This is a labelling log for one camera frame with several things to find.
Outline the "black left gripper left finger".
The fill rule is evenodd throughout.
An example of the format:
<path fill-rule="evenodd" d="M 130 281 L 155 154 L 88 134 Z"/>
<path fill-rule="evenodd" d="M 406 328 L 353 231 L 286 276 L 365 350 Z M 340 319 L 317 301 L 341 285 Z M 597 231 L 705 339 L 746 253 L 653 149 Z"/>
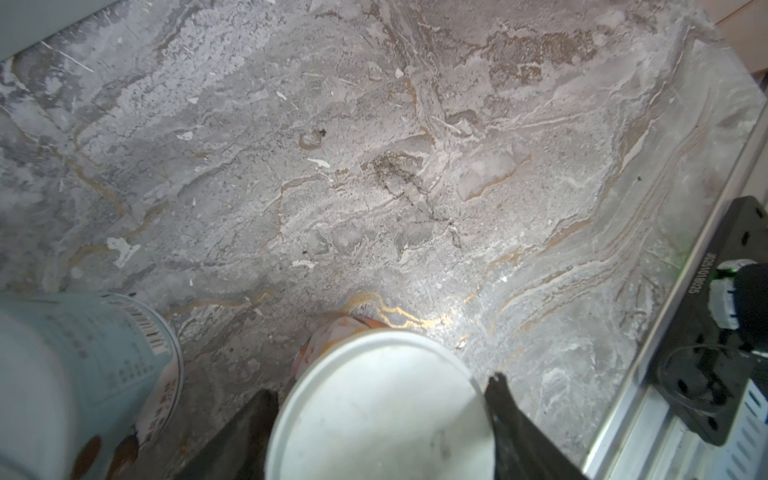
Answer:
<path fill-rule="evenodd" d="M 278 411 L 278 393 L 259 390 L 175 479 L 263 479 Z"/>

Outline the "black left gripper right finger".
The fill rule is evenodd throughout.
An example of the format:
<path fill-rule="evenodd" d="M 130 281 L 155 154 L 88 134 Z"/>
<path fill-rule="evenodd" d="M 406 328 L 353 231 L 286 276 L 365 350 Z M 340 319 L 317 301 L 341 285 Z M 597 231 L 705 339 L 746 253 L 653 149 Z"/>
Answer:
<path fill-rule="evenodd" d="M 503 373 L 489 378 L 484 398 L 495 437 L 495 479 L 586 479 L 518 408 Z"/>

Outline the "orange can white lid front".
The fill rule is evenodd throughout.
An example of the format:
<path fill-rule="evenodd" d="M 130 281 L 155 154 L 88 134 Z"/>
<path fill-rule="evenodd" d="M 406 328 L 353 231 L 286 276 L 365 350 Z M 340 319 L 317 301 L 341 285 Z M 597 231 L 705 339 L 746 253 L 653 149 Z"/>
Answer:
<path fill-rule="evenodd" d="M 491 479 L 479 383 L 449 349 L 367 317 L 327 320 L 291 369 L 268 479 Z"/>

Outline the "pull-tab can front middle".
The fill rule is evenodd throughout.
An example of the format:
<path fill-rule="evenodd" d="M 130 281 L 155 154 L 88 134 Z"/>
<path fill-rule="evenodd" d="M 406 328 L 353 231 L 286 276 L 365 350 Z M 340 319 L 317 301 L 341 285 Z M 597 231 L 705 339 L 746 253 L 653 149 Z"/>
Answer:
<path fill-rule="evenodd" d="M 178 406 L 181 346 L 115 293 L 1 296 L 1 476 L 114 479 Z"/>

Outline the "grey metal cabinet box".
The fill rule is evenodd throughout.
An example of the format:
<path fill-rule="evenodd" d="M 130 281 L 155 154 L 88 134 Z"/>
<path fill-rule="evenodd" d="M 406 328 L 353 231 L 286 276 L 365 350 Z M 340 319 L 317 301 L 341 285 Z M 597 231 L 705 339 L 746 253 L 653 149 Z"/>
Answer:
<path fill-rule="evenodd" d="M 1 60 L 83 20 L 116 0 L 1 0 Z"/>

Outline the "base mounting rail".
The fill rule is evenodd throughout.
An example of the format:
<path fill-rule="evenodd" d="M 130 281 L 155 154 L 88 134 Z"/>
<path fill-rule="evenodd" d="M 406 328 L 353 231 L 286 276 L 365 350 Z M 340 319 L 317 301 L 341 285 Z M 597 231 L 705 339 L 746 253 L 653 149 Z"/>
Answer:
<path fill-rule="evenodd" d="M 767 118 L 760 115 L 582 472 L 767 475 Z"/>

